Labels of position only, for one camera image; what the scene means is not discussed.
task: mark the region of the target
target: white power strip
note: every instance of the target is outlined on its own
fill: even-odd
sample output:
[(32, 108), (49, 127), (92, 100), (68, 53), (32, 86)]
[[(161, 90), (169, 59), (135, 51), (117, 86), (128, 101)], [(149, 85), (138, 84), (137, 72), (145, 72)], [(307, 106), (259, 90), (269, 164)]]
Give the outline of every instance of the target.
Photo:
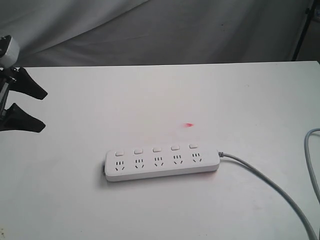
[(110, 150), (104, 171), (108, 181), (119, 182), (216, 171), (218, 152), (208, 142), (177, 143)]

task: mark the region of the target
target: electrical outlet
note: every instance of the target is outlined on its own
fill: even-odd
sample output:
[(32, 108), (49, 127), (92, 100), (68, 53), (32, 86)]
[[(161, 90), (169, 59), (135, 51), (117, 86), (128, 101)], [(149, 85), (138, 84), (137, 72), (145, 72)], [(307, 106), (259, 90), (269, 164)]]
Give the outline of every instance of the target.
[(170, 175), (211, 172), (219, 168), (218, 151), (208, 142), (161, 144), (110, 150), (105, 176), (118, 182)]

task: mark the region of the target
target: gray cable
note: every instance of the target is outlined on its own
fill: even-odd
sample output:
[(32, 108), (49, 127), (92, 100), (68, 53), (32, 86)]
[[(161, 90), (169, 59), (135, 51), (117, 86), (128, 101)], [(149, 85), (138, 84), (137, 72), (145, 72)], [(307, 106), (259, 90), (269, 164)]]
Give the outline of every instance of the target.
[(316, 175), (315, 175), (314, 169), (313, 169), (312, 164), (311, 164), (310, 153), (309, 153), (309, 137), (314, 132), (320, 132), (320, 128), (312, 129), (312, 130), (308, 131), (307, 134), (305, 135), (305, 138), (304, 138), (304, 154), (305, 154), (306, 166), (308, 167), (308, 171), (309, 171), (309, 176), (310, 176), (310, 180), (311, 180), (311, 183), (312, 183), (312, 187), (313, 187), (314, 193), (316, 195), (316, 198), (318, 199), (319, 204), (320, 204), (320, 190), (319, 190), (319, 186), (318, 186), (318, 183), (317, 183), (317, 179), (316, 179)]
[(310, 240), (318, 240), (317, 235), (315, 231), (313, 230), (310, 222), (308, 221), (307, 217), (305, 214), (302, 212), (300, 207), (295, 203), (295, 201), (284, 191), (282, 190), (276, 183), (274, 183), (271, 179), (269, 179), (267, 176), (265, 176), (262, 172), (260, 172), (258, 169), (247, 163), (246, 161), (242, 160), (239, 157), (226, 154), (223, 152), (219, 152), (220, 158), (226, 157), (230, 158), (233, 160), (236, 160), (237, 162), (243, 164), (246, 166), (252, 173), (257, 175), (259, 178), (261, 178), (263, 181), (265, 181), (267, 184), (269, 184), (274, 190), (276, 190), (287, 202), (288, 204), (292, 207), (292, 209), (295, 211), (295, 213), (298, 215), (300, 218), (301, 222), (304, 225), (304, 228), (308, 234), (308, 237)]

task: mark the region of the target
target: white table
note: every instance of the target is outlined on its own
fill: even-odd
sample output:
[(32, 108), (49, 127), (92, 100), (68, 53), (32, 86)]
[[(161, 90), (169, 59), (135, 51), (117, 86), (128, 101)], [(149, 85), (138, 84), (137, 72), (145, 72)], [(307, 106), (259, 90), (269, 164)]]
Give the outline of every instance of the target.
[[(11, 92), (41, 133), (0, 132), (0, 239), (302, 240), (272, 188), (231, 161), (215, 173), (108, 183), (107, 150), (210, 140), (279, 184), (319, 231), (303, 149), (320, 127), (317, 62), (29, 68)], [(193, 123), (193, 127), (183, 127)], [(310, 138), (320, 180), (320, 137)]]

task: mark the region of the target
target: white backdrop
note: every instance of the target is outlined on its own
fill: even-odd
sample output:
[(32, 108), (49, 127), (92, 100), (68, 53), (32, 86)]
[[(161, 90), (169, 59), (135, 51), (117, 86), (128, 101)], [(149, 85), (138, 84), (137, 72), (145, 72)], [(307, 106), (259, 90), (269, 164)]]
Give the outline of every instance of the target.
[(11, 0), (20, 66), (289, 61), (310, 0)]

